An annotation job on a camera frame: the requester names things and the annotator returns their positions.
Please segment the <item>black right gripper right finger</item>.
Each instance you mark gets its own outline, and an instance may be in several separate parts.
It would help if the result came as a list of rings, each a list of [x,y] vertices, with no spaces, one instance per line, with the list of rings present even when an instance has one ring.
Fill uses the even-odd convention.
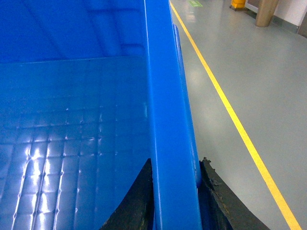
[[[201,185],[198,198],[201,225],[204,230],[267,230],[236,196],[211,166],[211,161],[200,161]]]

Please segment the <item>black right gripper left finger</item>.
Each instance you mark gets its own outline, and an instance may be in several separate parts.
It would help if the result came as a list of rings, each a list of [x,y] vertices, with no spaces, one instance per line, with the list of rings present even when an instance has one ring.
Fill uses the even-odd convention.
[[[152,162],[147,159],[123,200],[100,228],[102,230],[152,230],[154,189]]]

